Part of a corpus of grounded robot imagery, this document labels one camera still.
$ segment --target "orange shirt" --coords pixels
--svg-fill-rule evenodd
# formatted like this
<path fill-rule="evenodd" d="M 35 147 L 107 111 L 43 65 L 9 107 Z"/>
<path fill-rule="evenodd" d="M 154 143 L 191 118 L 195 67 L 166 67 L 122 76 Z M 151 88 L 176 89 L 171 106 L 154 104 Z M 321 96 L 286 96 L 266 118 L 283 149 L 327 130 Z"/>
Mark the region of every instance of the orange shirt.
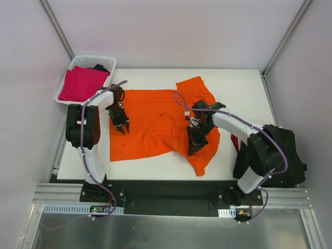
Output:
<path fill-rule="evenodd" d="M 189 122 L 185 120 L 184 108 L 174 99 L 174 93 L 182 93 L 189 107 L 199 100 L 208 105 L 216 101 L 201 77 L 176 85 L 177 90 L 126 90 L 123 107 L 129 117 L 130 133 L 121 134 L 110 121 L 111 161 L 154 157 L 175 151 L 189 161 L 197 176 L 205 174 L 204 168 L 218 150 L 220 134 L 217 128 L 213 129 L 206 136 L 209 144 L 189 157 L 186 129 Z"/>

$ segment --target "white table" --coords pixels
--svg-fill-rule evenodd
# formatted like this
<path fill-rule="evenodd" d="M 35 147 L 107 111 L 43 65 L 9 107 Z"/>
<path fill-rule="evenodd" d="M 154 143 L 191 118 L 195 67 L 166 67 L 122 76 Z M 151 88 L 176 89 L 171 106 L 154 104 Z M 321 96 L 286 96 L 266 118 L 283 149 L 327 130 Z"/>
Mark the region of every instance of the white table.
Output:
<path fill-rule="evenodd" d="M 124 89 L 176 89 L 176 82 L 201 76 L 216 101 L 231 108 L 233 113 L 257 124 L 274 123 L 264 86 L 258 70 L 187 70 L 187 69 L 119 69 L 111 83 L 128 80 Z M 197 177 L 193 167 L 178 153 L 156 157 L 110 162 L 108 113 L 100 115 L 101 139 L 98 149 L 108 179 L 157 180 L 230 180 L 236 152 L 230 134 L 219 129 L 219 149 L 205 175 Z M 85 179 L 77 151 L 66 142 L 58 179 Z"/>

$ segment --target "gray wall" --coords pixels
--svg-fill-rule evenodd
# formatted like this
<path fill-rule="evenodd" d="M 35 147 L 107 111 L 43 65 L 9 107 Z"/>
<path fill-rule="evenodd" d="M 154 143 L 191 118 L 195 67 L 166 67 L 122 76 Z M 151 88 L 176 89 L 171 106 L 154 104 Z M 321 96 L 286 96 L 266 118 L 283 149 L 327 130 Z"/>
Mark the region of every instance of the gray wall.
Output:
<path fill-rule="evenodd" d="M 49 0 L 75 54 L 117 68 L 263 70 L 303 0 Z"/>
<path fill-rule="evenodd" d="M 332 1 L 315 0 L 267 82 L 281 125 L 292 129 L 308 164 L 305 185 L 332 247 Z"/>
<path fill-rule="evenodd" d="M 0 4 L 0 248 L 14 248 L 46 179 L 65 107 L 54 94 L 69 59 L 37 0 Z"/>

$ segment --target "white plastic basket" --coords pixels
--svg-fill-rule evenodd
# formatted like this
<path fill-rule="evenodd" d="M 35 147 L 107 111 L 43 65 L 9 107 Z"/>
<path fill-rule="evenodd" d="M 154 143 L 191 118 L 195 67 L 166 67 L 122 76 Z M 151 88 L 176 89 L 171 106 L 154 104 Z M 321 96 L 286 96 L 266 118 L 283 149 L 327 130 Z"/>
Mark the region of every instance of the white plastic basket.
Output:
<path fill-rule="evenodd" d="M 75 56 L 73 60 L 71 61 L 68 69 L 73 70 L 75 66 L 80 67 L 94 67 L 97 64 L 103 65 L 108 71 L 110 71 L 110 75 L 108 76 L 107 80 L 104 83 L 104 87 L 108 87 L 110 84 L 110 79 L 113 76 L 114 68 L 116 65 L 116 59 L 113 57 L 108 56 L 90 56 L 90 55 L 82 55 L 82 56 Z M 54 100 L 58 103 L 70 105 L 70 104 L 82 104 L 84 102 L 75 102 L 75 101 L 64 101 L 59 100 L 59 95 L 63 90 L 64 86 L 64 78 L 66 75 L 63 76 L 62 81 L 59 85 L 59 88 L 57 90 L 57 93 L 54 97 Z"/>

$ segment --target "pink towel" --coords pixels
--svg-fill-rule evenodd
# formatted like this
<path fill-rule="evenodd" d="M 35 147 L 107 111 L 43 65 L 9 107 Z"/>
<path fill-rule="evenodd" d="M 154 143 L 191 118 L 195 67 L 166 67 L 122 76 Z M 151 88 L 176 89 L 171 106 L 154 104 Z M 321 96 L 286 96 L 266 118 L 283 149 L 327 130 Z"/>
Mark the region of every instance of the pink towel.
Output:
<path fill-rule="evenodd" d="M 83 102 L 104 85 L 108 76 L 107 72 L 75 66 L 66 72 L 59 100 Z"/>

